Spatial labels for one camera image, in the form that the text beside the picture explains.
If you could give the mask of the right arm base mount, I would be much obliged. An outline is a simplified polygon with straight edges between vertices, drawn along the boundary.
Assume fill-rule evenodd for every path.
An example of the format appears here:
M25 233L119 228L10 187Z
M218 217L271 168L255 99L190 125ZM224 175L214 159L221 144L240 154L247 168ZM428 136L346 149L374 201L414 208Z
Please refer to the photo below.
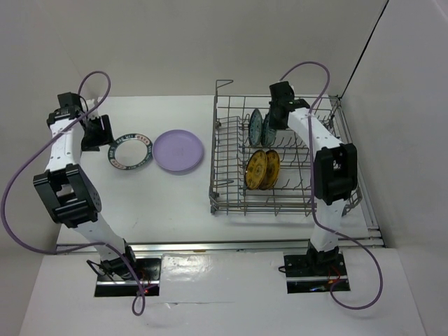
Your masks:
M344 256L339 253L335 261L316 269L306 255L284 255L283 265L278 267L286 277L288 294L329 292L333 284L335 292L350 291Z

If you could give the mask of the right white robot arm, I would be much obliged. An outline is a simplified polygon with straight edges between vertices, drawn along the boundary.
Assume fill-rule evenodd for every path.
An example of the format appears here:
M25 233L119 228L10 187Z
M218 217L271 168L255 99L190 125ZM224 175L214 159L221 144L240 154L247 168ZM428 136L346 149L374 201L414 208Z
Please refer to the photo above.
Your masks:
M358 185L357 149L334 136L287 81L270 85L269 126L293 130L309 149L311 206L315 221L305 265L322 274L337 260L343 210Z

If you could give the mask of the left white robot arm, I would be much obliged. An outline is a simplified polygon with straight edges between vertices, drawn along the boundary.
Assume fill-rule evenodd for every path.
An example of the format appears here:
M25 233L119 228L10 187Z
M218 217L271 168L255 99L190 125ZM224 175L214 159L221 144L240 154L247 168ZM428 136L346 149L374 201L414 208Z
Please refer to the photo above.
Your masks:
M57 98L59 108L47 119L54 141L50 159L44 172L34 176L34 187L55 223L95 245L101 274L130 280L138 271L134 252L102 216L101 197L80 164L82 152L113 143L109 117L81 120L84 110L79 94L66 92Z

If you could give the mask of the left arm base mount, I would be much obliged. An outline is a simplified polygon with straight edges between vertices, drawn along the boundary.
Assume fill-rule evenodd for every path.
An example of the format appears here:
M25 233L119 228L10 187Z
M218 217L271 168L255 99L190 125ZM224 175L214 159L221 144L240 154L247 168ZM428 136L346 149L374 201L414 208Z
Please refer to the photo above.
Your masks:
M139 291L133 277L122 279L117 274L106 274L97 268L97 282L94 290L96 298L133 297ZM143 286L145 296L160 294L161 257L137 258L136 275Z

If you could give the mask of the white plate floral rim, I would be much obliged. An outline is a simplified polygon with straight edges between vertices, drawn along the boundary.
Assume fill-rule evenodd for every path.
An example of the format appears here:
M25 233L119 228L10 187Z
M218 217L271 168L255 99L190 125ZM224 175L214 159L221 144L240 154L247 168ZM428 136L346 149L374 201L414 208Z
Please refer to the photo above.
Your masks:
M127 141L137 141L145 146L146 153L140 161L136 164L123 164L117 158L117 152L119 147L121 147ZM146 164L148 164L153 158L153 142L145 135L139 133L124 134L118 137L108 149L108 161L116 169L129 171L138 169Z

